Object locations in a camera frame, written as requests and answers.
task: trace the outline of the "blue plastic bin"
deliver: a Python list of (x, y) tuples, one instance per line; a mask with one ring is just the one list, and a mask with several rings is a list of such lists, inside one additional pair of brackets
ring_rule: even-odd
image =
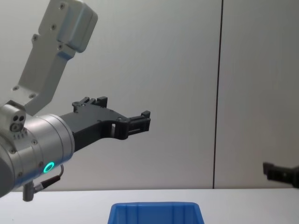
[(204, 224), (196, 203), (118, 203), (111, 208), (108, 224)]

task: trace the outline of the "green led ring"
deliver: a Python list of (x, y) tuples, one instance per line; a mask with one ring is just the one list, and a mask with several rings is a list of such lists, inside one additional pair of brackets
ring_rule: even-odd
[(48, 173), (50, 170), (52, 170), (54, 168), (54, 166), (55, 166), (54, 162), (49, 162), (43, 169), (43, 172)]

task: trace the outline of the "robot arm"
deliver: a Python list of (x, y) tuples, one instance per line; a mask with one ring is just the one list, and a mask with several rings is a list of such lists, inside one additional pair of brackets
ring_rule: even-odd
[(74, 102), (73, 112), (61, 117), (31, 117), (52, 100), (67, 61), (86, 49), (97, 19), (81, 0), (50, 0), (19, 83), (0, 105), (0, 197), (23, 186), (23, 200), (31, 201), (60, 180), (63, 167), (36, 186), (33, 180), (74, 152), (101, 138), (124, 140), (149, 130), (149, 111), (126, 118), (107, 109), (106, 97)]

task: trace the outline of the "white table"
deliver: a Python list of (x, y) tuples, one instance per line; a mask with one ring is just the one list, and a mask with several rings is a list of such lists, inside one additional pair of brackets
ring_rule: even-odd
[(298, 224), (299, 190), (199, 189), (21, 192), (0, 199), (0, 224), (106, 224), (120, 202), (196, 202), (206, 224)]

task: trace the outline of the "gray wall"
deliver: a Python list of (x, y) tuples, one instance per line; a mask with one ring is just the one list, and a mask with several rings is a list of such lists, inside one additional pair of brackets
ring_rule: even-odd
[[(152, 111), (151, 129), (75, 153), (50, 190), (211, 188), (221, 0), (85, 1), (96, 29), (39, 114), (105, 95), (124, 115)], [(20, 77), (47, 4), (0, 7), (0, 97)], [(297, 0), (224, 0), (216, 188), (284, 186), (266, 181), (262, 162), (298, 163), (298, 11)]]

